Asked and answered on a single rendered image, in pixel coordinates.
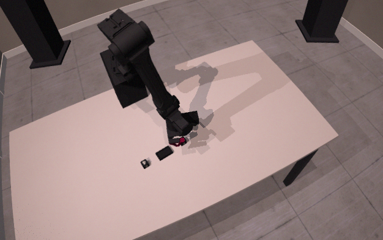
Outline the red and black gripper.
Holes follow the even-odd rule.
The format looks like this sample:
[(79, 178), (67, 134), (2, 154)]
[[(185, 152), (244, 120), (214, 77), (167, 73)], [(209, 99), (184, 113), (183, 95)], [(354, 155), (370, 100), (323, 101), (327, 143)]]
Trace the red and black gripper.
[[(174, 138), (176, 136), (182, 136), (179, 132), (175, 132), (174, 127), (172, 124), (167, 125), (168, 122), (166, 122), (166, 130), (168, 134), (168, 141), (170, 145), (174, 145), (176, 147), (180, 146), (182, 143), (185, 142), (184, 138)], [(178, 144), (176, 144), (178, 143)]]

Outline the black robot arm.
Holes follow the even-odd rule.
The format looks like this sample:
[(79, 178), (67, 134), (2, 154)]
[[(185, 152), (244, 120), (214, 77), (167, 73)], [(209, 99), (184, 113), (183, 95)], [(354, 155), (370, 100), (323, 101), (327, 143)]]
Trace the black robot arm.
[(199, 124), (198, 112), (181, 113), (178, 110), (179, 100), (167, 92), (151, 60), (149, 46), (155, 40), (145, 22), (137, 23), (121, 9), (117, 9), (97, 26), (111, 42), (108, 48), (112, 52), (112, 73), (121, 71), (128, 83), (139, 75), (151, 93), (159, 115), (173, 125), (175, 132), (182, 136), (188, 135), (193, 126)]

